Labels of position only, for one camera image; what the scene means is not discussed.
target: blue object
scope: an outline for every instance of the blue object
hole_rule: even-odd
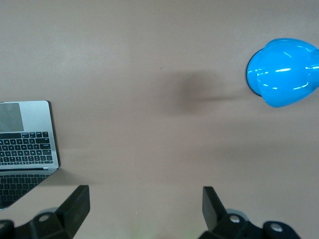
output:
[[[270,41],[250,60],[247,82],[273,107],[295,103],[319,86],[319,50],[297,39]]]

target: screw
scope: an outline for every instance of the screw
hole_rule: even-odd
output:
[[[46,220],[48,220],[50,217],[50,215],[46,214],[46,215],[43,215],[39,218],[39,222],[45,222]]]
[[[229,217],[229,219],[233,222],[233,223],[240,223],[240,219],[239,217],[237,217],[236,215],[231,215]]]
[[[276,231],[278,233],[281,233],[283,231],[283,228],[280,225],[278,225],[277,223],[272,223],[270,225],[270,227],[271,227],[272,230],[274,230],[274,231]]]

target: black keyboard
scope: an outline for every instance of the black keyboard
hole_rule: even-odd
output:
[[[0,133],[0,165],[53,164],[48,132]]]
[[[16,174],[0,175],[0,209],[10,206],[49,175]]]

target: laptop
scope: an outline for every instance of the laptop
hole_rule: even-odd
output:
[[[0,103],[0,210],[59,167],[49,101]]]

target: blue lamp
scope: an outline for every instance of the blue lamp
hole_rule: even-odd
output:
[[[319,50],[297,39],[272,40],[251,58],[246,76],[270,106],[290,105],[319,86]]]

